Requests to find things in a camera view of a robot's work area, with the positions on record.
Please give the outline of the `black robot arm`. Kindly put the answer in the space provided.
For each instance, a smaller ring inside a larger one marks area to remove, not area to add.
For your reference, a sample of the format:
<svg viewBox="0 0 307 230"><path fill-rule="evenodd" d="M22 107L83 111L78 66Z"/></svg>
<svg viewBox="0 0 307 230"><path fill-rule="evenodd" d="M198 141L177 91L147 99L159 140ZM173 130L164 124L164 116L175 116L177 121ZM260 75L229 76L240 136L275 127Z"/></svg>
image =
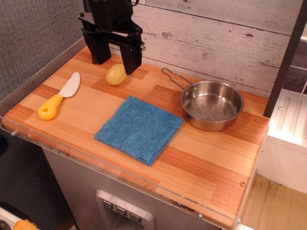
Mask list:
<svg viewBox="0 0 307 230"><path fill-rule="evenodd" d="M143 30L132 21L134 3L130 0L88 0L89 12L78 19L92 55L92 62L101 65L111 58L110 44L120 49L126 74L132 74L142 64Z"/></svg>

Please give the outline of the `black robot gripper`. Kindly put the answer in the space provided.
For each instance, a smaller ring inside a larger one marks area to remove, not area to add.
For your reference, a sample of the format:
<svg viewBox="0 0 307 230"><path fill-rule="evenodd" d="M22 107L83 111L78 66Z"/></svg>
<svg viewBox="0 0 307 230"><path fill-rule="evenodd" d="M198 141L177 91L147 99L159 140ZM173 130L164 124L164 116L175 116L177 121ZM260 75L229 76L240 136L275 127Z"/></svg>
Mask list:
<svg viewBox="0 0 307 230"><path fill-rule="evenodd" d="M119 46L127 75L142 64L143 30L132 20L133 7L138 3L137 0L88 1L89 11L81 12L78 19L83 24L83 36L94 64L101 65L111 58L109 43Z"/></svg>

